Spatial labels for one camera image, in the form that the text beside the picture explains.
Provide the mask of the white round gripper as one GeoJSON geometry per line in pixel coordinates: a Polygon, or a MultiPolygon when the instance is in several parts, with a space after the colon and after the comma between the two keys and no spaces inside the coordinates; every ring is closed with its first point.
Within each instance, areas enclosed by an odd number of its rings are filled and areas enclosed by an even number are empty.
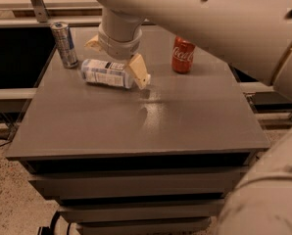
{"type": "Polygon", "coordinates": [[[137,86],[143,90],[150,83],[150,74],[147,71],[143,57],[138,52],[142,36],[141,27],[138,26],[129,40],[119,41],[111,37],[107,31],[99,25],[98,36],[93,36],[84,47],[101,52],[102,49],[116,60],[129,60],[124,70],[133,78],[137,86]]]}

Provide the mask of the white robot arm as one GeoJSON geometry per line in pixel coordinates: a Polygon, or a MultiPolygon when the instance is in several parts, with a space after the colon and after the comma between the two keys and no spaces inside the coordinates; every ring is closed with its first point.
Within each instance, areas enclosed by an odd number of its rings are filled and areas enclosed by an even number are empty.
{"type": "MultiPolygon", "coordinates": [[[[292,102],[292,0],[97,0],[106,52],[125,43],[128,16],[194,43],[292,102]]],[[[245,174],[216,235],[292,235],[292,128],[245,174]]]]}

